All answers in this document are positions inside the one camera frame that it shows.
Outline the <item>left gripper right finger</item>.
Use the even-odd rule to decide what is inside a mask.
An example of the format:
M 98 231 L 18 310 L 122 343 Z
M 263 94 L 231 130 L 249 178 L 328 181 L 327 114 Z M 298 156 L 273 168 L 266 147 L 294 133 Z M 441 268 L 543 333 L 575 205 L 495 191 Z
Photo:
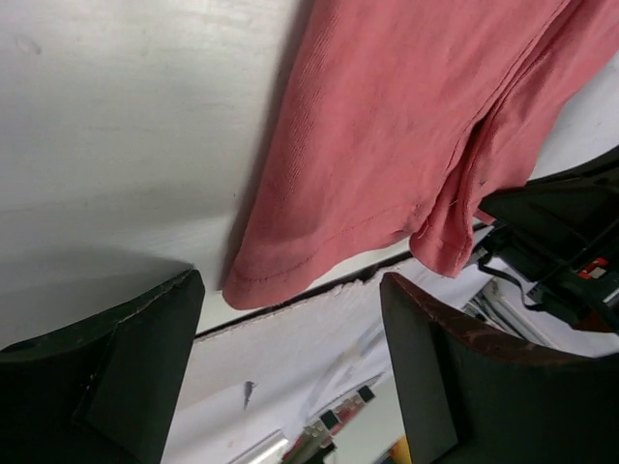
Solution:
M 618 358 L 504 333 L 396 273 L 380 284 L 398 401 L 416 463 L 614 463 Z

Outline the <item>red t-shirt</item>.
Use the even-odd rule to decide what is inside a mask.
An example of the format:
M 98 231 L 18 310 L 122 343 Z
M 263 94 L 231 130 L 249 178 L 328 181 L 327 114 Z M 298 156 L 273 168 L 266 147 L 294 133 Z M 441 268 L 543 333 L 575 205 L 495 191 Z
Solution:
M 456 276 L 482 199 L 617 50 L 614 1 L 316 2 L 223 298 L 277 305 L 402 240 Z

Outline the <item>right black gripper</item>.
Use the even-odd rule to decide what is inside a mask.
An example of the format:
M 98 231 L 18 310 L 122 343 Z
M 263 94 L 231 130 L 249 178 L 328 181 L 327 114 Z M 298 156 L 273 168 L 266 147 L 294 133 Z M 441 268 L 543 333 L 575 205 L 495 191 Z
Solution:
M 479 271 L 515 285 L 525 308 L 583 332 L 618 332 L 618 149 L 497 191 L 497 222 L 476 245 Z

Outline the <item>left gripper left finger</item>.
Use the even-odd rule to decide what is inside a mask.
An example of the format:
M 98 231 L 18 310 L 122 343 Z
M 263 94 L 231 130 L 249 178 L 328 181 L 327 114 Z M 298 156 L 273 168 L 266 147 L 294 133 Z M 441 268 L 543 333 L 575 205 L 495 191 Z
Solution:
M 204 294 L 186 271 L 2 349 L 2 462 L 161 462 Z

